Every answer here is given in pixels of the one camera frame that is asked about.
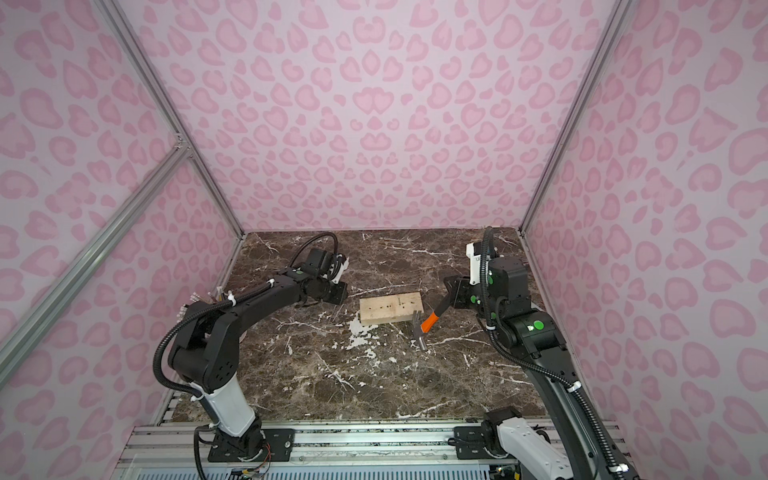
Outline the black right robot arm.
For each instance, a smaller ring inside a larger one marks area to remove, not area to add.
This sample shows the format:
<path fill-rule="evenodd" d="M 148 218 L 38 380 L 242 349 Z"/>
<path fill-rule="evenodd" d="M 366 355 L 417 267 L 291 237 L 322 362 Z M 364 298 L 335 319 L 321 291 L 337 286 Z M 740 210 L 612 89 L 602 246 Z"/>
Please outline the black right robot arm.
<path fill-rule="evenodd" d="M 533 306 L 523 262 L 498 252 L 493 228 L 466 255 L 468 275 L 445 278 L 446 294 L 421 332 L 449 309 L 473 311 L 490 346 L 536 388 L 560 442 L 504 407 L 486 413 L 477 433 L 456 431 L 457 455 L 499 461 L 498 479 L 638 478 L 589 399 L 555 320 Z"/>

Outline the pink cup of pencils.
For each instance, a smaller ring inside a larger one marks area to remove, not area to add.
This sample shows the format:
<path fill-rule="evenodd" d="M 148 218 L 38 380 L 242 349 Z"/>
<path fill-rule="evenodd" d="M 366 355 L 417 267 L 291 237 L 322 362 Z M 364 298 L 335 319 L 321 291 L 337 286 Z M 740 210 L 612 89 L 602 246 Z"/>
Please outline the pink cup of pencils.
<path fill-rule="evenodd" d="M 236 298 L 231 291 L 225 292 L 221 285 L 217 286 L 212 292 L 208 292 L 205 295 L 193 292 L 189 299 L 180 307 L 176 316 L 176 321 L 180 323 L 185 318 L 185 315 L 190 311 L 190 309 L 199 303 L 201 303 L 203 307 L 219 303 L 223 303 L 224 307 L 232 307 L 236 304 Z"/>

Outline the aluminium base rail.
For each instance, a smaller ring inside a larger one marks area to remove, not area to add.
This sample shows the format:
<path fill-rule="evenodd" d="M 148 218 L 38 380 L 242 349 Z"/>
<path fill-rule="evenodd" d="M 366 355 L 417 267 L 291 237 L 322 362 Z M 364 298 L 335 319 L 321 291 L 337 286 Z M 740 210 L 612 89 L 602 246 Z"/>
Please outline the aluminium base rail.
<path fill-rule="evenodd" d="M 531 421 L 553 444 L 548 419 Z M 113 473 L 115 479 L 498 479 L 497 460 L 459 460 L 447 443 L 452 420 L 424 422 L 268 423 L 294 429 L 288 462 L 210 463 L 212 435 L 193 439 L 190 424 L 140 427 L 132 433 Z"/>

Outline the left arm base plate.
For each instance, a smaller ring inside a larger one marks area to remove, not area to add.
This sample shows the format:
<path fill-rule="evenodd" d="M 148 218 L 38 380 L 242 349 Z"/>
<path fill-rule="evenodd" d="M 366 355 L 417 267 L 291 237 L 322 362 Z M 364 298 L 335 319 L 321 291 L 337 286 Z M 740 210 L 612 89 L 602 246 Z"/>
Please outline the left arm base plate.
<path fill-rule="evenodd" d="M 288 462 L 294 440 L 294 429 L 256 428 L 241 437 L 216 429 L 207 460 L 210 463 Z"/>

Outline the orange black claw hammer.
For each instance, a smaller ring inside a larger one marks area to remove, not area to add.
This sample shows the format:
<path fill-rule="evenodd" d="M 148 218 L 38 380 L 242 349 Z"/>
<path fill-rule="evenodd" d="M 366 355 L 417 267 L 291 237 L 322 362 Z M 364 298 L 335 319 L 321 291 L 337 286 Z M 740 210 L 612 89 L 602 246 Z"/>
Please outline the orange black claw hammer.
<path fill-rule="evenodd" d="M 422 350 L 426 351 L 425 336 L 431 331 L 434 325 L 438 322 L 440 317 L 451 307 L 451 298 L 449 294 L 446 294 L 435 309 L 425 318 L 422 318 L 421 312 L 415 312 L 412 319 L 412 332 L 416 345 Z"/>

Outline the light wooden block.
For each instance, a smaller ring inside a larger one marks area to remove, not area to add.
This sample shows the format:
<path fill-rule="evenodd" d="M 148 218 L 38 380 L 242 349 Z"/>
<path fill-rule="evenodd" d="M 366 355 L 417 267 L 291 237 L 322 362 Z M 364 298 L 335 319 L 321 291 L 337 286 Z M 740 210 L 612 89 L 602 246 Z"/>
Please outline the light wooden block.
<path fill-rule="evenodd" d="M 401 293 L 360 300 L 359 319 L 363 326 L 410 322 L 423 312 L 419 292 Z"/>

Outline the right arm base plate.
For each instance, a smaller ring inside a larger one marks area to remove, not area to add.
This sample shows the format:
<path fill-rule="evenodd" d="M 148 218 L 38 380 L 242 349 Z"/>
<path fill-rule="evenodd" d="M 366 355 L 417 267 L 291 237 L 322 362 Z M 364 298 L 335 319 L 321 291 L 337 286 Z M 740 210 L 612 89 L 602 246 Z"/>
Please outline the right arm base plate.
<path fill-rule="evenodd" d="M 488 431 L 482 425 L 457 426 L 447 443 L 455 449 L 459 460 L 515 460 L 515 457 L 501 449 L 488 438 Z"/>

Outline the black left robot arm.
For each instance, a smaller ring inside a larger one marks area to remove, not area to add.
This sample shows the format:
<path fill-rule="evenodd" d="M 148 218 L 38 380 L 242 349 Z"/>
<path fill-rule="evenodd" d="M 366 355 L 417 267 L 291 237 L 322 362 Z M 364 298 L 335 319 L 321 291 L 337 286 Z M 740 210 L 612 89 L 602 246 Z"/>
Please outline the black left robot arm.
<path fill-rule="evenodd" d="M 347 298 L 341 277 L 348 258 L 332 232 L 305 241 L 263 285 L 217 303 L 196 301 L 160 341 L 152 370 L 164 387 L 201 402 L 217 433 L 244 444 L 259 438 L 260 420 L 237 380 L 240 338 L 279 310 L 305 304 L 340 305 Z"/>

